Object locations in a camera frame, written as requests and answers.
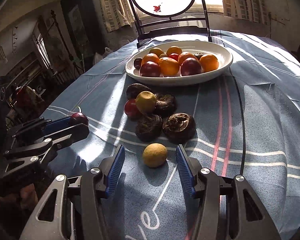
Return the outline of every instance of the white oval plate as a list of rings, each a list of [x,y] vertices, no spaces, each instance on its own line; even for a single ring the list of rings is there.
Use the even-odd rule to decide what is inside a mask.
[[[183,52],[187,51],[192,54],[196,53],[209,53],[213,54],[218,58],[219,68],[210,72],[192,75],[192,76],[176,76],[176,77],[141,77],[139,75],[139,70],[135,69],[133,66],[133,61],[137,57],[143,58],[147,55],[151,48],[160,48],[164,52],[168,50],[171,46],[178,46],[182,49]],[[136,54],[134,54],[126,63],[126,73],[142,82],[144,84],[156,85],[156,86],[186,86],[193,85],[198,83],[203,83],[217,76],[221,75],[231,64],[233,61],[232,54],[224,47],[207,41],[172,41],[163,44],[159,44],[153,46],[151,48],[147,48],[142,50]]]

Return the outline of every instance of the blue tablecloth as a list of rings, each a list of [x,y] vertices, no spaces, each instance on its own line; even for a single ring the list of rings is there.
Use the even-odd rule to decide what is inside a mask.
[[[202,40],[202,35],[158,37],[141,49],[168,41]],[[242,97],[246,133],[244,176],[258,194],[282,239],[300,226],[300,63],[268,38],[213,31],[213,41],[234,57],[231,65]],[[56,173],[81,175],[123,144],[126,159],[115,194],[103,201],[111,239],[187,239],[198,202],[184,196],[175,161],[176,145],[164,134],[155,142],[168,148],[167,163],[150,169],[142,162],[148,145],[127,119],[125,90],[135,81],[125,63],[136,41],[100,61],[71,84],[43,113],[58,119],[77,112],[89,117],[87,139],[59,151],[50,163]],[[227,71],[188,87],[153,87],[176,96],[177,112],[192,114],[197,133],[186,152],[218,175],[240,171],[242,119],[234,79]]]

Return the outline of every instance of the plum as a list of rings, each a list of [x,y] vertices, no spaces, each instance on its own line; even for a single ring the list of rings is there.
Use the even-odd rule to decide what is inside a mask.
[[[150,88],[146,87],[145,85],[137,84],[137,83],[132,84],[127,87],[126,97],[128,100],[135,99],[143,91],[149,91],[152,93],[152,90]]]
[[[79,124],[79,123],[83,123],[85,125],[88,125],[89,120],[88,120],[87,116],[83,113],[74,113],[74,114],[72,114],[71,117],[70,117],[69,124],[70,125],[76,125],[76,124]]]
[[[133,61],[133,66],[135,67],[135,69],[140,69],[141,68],[141,61],[142,58],[141,57],[137,57],[134,61]]]
[[[128,102],[126,102],[126,104],[124,105],[124,112],[132,120],[137,120],[142,116],[136,106],[135,99],[130,99]]]
[[[144,63],[139,70],[139,74],[142,77],[160,77],[160,73],[161,69],[159,65],[152,61]]]
[[[202,73],[202,67],[199,61],[195,58],[187,58],[180,68],[181,76],[191,76]]]

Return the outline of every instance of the plastic bag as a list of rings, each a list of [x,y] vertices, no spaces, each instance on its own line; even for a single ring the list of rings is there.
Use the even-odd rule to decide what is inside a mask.
[[[93,65],[97,64],[100,60],[103,59],[103,56],[99,53],[96,53],[93,58]]]
[[[112,50],[112,49],[109,49],[108,47],[105,47],[105,51],[106,51],[106,52],[102,55],[103,58],[105,58],[106,56],[108,56],[110,53],[113,52],[113,50]]]

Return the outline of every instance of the blue gripper pad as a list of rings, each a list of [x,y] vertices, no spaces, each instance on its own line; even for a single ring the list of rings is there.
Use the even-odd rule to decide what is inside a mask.
[[[44,135],[49,135],[52,133],[55,133],[57,131],[61,131],[63,129],[66,129],[70,127],[69,121],[70,121],[70,116],[64,117],[58,120],[55,120],[53,122],[47,123],[46,127],[42,131]]]
[[[121,145],[119,146],[114,155],[111,157],[113,159],[111,168],[107,176],[107,183],[106,183],[106,190],[105,193],[107,196],[112,194],[117,186],[118,179],[122,170],[122,166],[125,159],[125,150],[124,147]]]
[[[194,195],[195,195],[194,176],[193,176],[192,172],[190,171],[189,164],[186,161],[185,155],[186,155],[186,152],[183,149],[183,147],[178,146],[176,149],[176,159],[177,159],[177,165],[178,165],[181,184],[182,184],[184,190],[188,194],[190,194],[191,197],[194,197]]]

